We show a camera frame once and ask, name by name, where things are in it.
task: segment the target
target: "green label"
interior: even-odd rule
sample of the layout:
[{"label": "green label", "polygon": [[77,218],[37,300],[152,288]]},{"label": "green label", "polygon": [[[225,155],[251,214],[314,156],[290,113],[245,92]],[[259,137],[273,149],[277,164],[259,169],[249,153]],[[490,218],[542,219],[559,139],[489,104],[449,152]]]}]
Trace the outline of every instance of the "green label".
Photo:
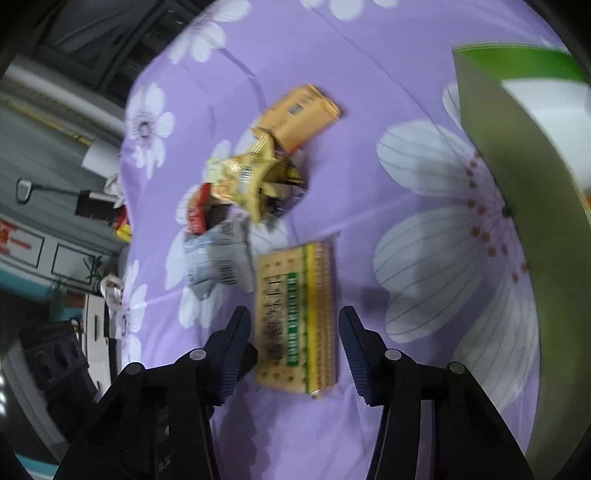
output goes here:
[{"label": "green label", "polygon": [[287,275],[287,366],[297,367],[299,364],[299,338],[298,321],[300,310],[298,308],[297,273]]}]

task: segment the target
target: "screw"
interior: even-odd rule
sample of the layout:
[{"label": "screw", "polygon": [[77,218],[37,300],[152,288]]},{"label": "screw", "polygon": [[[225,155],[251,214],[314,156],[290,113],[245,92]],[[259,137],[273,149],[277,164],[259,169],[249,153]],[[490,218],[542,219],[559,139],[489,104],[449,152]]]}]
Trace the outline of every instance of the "screw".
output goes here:
[{"label": "screw", "polygon": [[400,350],[396,350],[395,348],[389,348],[386,350],[384,354],[388,360],[400,360],[402,358],[402,352]]},{"label": "screw", "polygon": [[142,364],[139,362],[133,362],[125,367],[125,373],[128,375],[135,375],[142,371]]},{"label": "screw", "polygon": [[466,367],[460,362],[452,362],[449,364],[449,370],[455,374],[462,375],[466,371]]},{"label": "screw", "polygon": [[205,357],[207,357],[207,352],[202,348],[196,348],[189,354],[189,358],[195,361],[203,360]]}]

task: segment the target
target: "black robotic claw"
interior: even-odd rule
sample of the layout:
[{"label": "black robotic claw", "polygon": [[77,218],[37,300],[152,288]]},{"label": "black robotic claw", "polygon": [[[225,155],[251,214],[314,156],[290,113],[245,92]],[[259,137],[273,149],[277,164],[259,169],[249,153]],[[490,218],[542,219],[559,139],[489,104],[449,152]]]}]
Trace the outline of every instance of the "black robotic claw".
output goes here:
[{"label": "black robotic claw", "polygon": [[250,332],[250,313],[238,307],[224,330],[174,365],[127,365],[78,432],[55,479],[92,472],[109,480],[218,480],[209,419],[256,364]]},{"label": "black robotic claw", "polygon": [[340,311],[339,333],[357,392],[368,405],[384,406],[368,480],[414,480],[421,400],[433,401],[433,480],[533,480],[509,428],[464,365],[420,365],[387,349],[353,307]]}]

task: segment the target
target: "purple floral fabric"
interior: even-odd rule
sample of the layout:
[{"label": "purple floral fabric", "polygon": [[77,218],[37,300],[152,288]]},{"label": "purple floral fabric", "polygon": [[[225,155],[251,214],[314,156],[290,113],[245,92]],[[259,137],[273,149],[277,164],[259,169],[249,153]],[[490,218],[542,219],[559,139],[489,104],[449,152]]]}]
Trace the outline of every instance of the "purple floral fabric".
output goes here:
[{"label": "purple floral fabric", "polygon": [[[250,225],[252,255],[332,237],[336,307],[353,305],[417,362],[464,362],[525,449],[539,369],[527,262],[454,100],[452,47],[485,41],[561,47],[521,0],[218,0],[197,18],[126,110],[128,268],[141,294],[128,294],[125,361],[174,362],[235,306],[254,311],[253,294],[218,286],[200,301],[186,286],[184,208],[216,158],[248,148],[267,107],[312,83],[343,116],[298,153],[304,200],[273,228]],[[357,396],[342,350],[338,368],[320,401],[240,382],[212,418],[222,477],[365,478],[381,410]]]}]

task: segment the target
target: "red sign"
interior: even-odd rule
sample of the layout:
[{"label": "red sign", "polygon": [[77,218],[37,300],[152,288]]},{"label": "red sign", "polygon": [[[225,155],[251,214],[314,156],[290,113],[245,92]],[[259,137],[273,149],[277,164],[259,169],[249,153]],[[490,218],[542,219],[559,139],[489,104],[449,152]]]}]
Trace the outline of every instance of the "red sign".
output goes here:
[{"label": "red sign", "polygon": [[16,238],[12,237],[12,234],[18,230],[16,225],[13,225],[5,220],[0,219],[0,253],[4,255],[10,255],[10,248],[8,245],[16,245],[19,248],[26,250],[31,249],[31,245]]}]

